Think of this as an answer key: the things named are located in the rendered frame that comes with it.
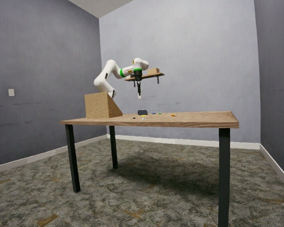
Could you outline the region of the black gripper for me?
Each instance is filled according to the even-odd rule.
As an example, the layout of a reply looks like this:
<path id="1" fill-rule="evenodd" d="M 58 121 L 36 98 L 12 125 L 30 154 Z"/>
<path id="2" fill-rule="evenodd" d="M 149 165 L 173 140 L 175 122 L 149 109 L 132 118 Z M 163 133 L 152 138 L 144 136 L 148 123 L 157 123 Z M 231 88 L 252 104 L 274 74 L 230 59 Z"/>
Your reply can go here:
<path id="1" fill-rule="evenodd" d="M 135 81 L 137 81 L 137 87 L 138 87 L 138 99 L 141 98 L 141 83 L 140 81 L 142 81 L 142 76 L 135 76 Z"/>

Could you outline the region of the black rack of bins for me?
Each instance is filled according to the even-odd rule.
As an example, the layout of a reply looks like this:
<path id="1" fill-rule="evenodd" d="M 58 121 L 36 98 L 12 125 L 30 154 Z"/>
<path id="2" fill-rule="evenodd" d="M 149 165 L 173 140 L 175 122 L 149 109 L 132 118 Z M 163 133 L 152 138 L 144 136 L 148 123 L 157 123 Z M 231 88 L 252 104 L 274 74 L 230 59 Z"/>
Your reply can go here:
<path id="1" fill-rule="evenodd" d="M 146 110 L 138 110 L 138 115 L 148 115 Z"/>

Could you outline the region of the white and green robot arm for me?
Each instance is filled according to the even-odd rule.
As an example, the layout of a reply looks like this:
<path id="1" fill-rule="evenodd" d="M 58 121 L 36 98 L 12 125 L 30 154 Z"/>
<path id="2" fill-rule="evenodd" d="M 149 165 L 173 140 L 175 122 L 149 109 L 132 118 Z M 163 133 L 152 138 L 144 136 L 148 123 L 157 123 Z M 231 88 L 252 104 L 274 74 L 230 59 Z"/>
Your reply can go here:
<path id="1" fill-rule="evenodd" d="M 123 69 L 119 69 L 114 60 L 109 60 L 106 63 L 103 72 L 99 75 L 98 78 L 95 79 L 94 85 L 100 92 L 108 92 L 111 98 L 114 99 L 116 91 L 107 83 L 107 80 L 111 73 L 113 73 L 117 79 L 122 79 L 131 74 L 133 74 L 134 76 L 143 75 L 142 70 L 147 70 L 148 67 L 148 62 L 143 61 L 139 58 L 135 58 L 133 60 L 133 66 Z"/>

